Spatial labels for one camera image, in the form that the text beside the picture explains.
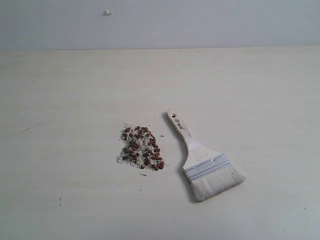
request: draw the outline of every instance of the table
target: table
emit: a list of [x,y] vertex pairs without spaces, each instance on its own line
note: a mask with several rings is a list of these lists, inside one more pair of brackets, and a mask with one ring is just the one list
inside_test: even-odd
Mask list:
[[[169,109],[246,181],[196,203]],[[320,239],[320,46],[0,52],[0,113],[2,240]]]

